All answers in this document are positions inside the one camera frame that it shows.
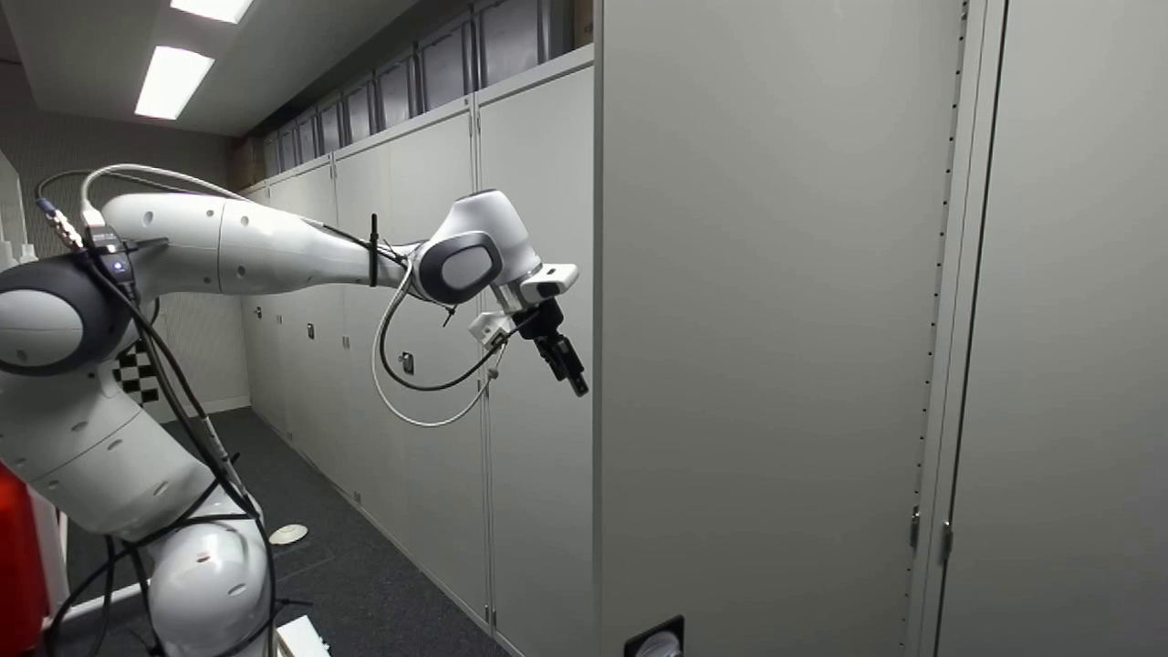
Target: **wall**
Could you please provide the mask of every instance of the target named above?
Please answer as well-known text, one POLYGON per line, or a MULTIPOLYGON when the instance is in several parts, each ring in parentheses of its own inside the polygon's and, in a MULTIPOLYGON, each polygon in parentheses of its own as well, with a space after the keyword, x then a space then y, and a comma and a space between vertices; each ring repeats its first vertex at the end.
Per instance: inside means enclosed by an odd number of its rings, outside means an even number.
POLYGON ((964 2, 597 28, 602 654, 895 657, 964 2))
POLYGON ((983 54, 1001 54, 1001 93, 947 462, 957 534, 942 642, 921 654, 1161 657, 1168 2, 990 6, 1005 35, 983 54))
MULTIPOLYGON (((226 177, 226 138, 40 114, 22 69, 12 60, 0 60, 0 98, 0 153, 12 155, 24 191, 40 177, 109 159, 146 159, 226 177)), ((63 186, 57 205, 77 214, 73 191, 77 186, 63 186)), ((32 208, 24 197, 29 240, 40 254, 51 254, 57 240, 32 208)), ((172 296, 161 313, 161 332, 191 369, 193 391, 207 408, 249 405, 237 298, 172 296)))
MULTIPOLYGON (((367 214, 394 243, 427 236, 446 208, 501 186, 544 260, 583 267, 562 298, 565 332, 592 372, 592 52, 555 58, 324 159, 253 197, 349 234, 367 214)), ((450 598, 519 654, 596 654, 592 609, 592 397, 555 384, 529 343, 510 343, 488 402, 446 429, 394 421, 367 384, 373 332, 389 293, 315 288, 249 301, 249 369, 262 421, 319 462, 450 598)), ((494 306, 409 301, 389 356, 420 378, 478 356, 467 322, 494 306)), ((389 394, 414 414, 450 414, 450 394, 389 394)))

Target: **locker door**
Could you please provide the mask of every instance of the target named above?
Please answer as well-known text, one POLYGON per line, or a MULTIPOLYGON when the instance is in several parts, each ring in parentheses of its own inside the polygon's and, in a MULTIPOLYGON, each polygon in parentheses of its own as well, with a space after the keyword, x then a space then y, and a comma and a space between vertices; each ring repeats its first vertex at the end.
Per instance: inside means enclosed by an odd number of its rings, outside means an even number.
POLYGON ((1007 2, 942 657, 1168 654, 1168 2, 1007 2))

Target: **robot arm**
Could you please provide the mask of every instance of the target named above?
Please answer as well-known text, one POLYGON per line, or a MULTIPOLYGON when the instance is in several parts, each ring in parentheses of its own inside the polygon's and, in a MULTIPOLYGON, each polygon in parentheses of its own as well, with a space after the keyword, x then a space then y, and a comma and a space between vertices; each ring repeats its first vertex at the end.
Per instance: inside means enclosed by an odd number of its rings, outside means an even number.
POLYGON ((589 391, 555 301, 578 267, 544 264, 504 193, 457 199, 420 243, 365 243, 207 193, 84 205, 84 228, 51 205, 43 210, 73 250, 0 268, 0 462, 80 524, 146 543, 153 631, 174 657, 271 654, 271 554, 257 503, 221 473, 226 455, 193 458, 101 369, 131 323, 120 288, 146 301, 397 283, 446 306, 494 288, 551 372, 589 391))
MULTIPOLYGON (((494 288, 519 332, 537 343, 555 378, 589 394, 583 363, 560 334, 562 296, 578 282, 573 264, 544 264, 513 210, 494 191, 464 197, 420 243, 367 243, 293 210, 210 193, 124 193, 101 210, 84 208, 89 234, 57 228, 137 298, 168 293, 262 296, 310 283, 406 283, 425 301, 467 301, 494 288)), ((68 372, 101 362, 120 343, 127 313, 68 260, 18 267, 0 282, 0 327, 12 351, 0 369, 68 372)))
POLYGON ((101 208, 101 219, 134 247, 141 296, 409 283, 406 293, 425 301, 457 306, 494 288, 551 372, 589 394, 583 363, 560 334, 555 301, 578 282, 578 267, 544 264, 501 191, 457 199, 420 243, 381 243, 377 228, 361 243, 293 210, 207 193, 124 193, 101 208))

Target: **power outlet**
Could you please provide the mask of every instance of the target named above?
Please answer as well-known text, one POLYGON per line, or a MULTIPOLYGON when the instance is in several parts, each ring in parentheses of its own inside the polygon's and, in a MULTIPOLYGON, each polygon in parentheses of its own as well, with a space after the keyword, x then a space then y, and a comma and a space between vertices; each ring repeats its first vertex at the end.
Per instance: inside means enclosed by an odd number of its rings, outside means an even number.
POLYGON ((686 654, 686 615, 663 620, 624 642, 624 657, 681 657, 686 654))

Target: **ceiling light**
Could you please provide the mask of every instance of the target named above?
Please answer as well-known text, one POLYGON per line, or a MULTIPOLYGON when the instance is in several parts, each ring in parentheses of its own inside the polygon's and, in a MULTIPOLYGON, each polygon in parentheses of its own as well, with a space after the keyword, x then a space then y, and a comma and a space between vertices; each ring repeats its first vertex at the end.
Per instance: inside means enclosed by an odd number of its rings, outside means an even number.
POLYGON ((184 47, 153 47, 146 83, 137 93, 137 115, 174 119, 215 58, 184 47))
POLYGON ((240 21, 253 0, 172 0, 174 12, 202 15, 210 21, 240 21))

